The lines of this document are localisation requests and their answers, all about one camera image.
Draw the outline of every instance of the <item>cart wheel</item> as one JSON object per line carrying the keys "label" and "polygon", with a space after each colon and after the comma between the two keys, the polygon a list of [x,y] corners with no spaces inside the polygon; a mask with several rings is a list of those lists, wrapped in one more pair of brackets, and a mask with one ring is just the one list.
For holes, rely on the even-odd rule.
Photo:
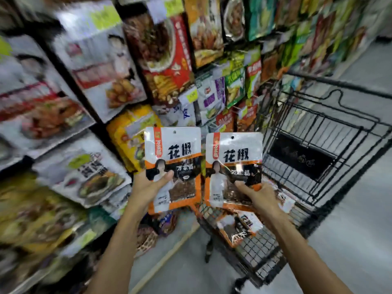
{"label": "cart wheel", "polygon": [[231,288],[231,294],[240,294],[247,280],[248,280],[247,276],[236,279],[236,281],[233,284],[233,287]]}
{"label": "cart wheel", "polygon": [[210,261],[210,257],[213,253],[213,249],[214,249],[214,243],[213,243],[213,239],[210,238],[210,241],[207,244],[207,247],[205,249],[205,256],[204,256],[204,261],[206,263],[208,263]]}

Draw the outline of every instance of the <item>shopping cart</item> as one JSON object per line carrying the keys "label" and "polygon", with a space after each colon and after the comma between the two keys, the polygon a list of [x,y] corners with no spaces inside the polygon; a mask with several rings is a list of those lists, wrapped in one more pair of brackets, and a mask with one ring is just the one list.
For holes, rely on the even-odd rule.
{"label": "shopping cart", "polygon": [[[388,105],[389,93],[344,81],[287,72],[306,87],[283,91],[282,80],[264,95],[256,128],[262,131],[263,174],[298,197],[289,217],[308,238],[346,196],[361,176],[392,147],[392,120],[378,111],[356,108],[364,97]],[[268,285],[287,261],[275,236],[263,228],[232,249],[216,228],[221,209],[198,207],[198,221],[210,235],[205,261],[213,249],[243,276],[232,293],[250,280],[255,287]]]}

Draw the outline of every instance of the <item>right arm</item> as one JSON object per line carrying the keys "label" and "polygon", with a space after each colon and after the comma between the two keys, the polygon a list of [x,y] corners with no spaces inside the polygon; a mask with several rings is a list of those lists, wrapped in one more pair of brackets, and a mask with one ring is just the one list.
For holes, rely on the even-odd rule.
{"label": "right arm", "polygon": [[264,183],[256,192],[243,182],[235,182],[248,195],[264,224],[276,236],[284,256],[304,294],[352,294],[350,289],[321,260],[317,252],[289,221],[275,198],[273,188]]}

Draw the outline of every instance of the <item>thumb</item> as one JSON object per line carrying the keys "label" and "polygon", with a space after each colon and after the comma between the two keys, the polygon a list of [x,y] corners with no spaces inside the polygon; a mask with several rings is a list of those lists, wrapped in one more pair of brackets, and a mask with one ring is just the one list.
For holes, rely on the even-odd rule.
{"label": "thumb", "polygon": [[243,182],[243,181],[235,181],[234,184],[238,188],[238,190],[240,190],[245,195],[248,195],[249,197],[252,197],[252,195],[254,194],[254,190],[252,188],[249,188],[245,184],[245,182]]}
{"label": "thumb", "polygon": [[170,170],[168,173],[166,173],[163,177],[161,177],[157,182],[153,183],[153,188],[156,192],[160,190],[165,184],[167,184],[174,175],[174,171]]}

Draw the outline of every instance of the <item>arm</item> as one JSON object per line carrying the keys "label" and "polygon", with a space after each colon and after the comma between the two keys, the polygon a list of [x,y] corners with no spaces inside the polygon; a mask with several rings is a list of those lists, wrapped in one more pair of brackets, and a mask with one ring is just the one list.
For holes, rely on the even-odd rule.
{"label": "arm", "polygon": [[276,236],[279,246],[304,294],[352,294],[350,289],[308,245],[288,216],[278,206],[273,188],[267,183],[256,192],[243,182],[235,182],[248,195],[264,224]]}
{"label": "arm", "polygon": [[173,174],[169,171],[157,182],[149,181],[145,171],[135,175],[127,207],[99,262],[98,270],[86,294],[128,293],[139,223],[147,212],[148,204],[154,199],[159,189],[173,178]]}

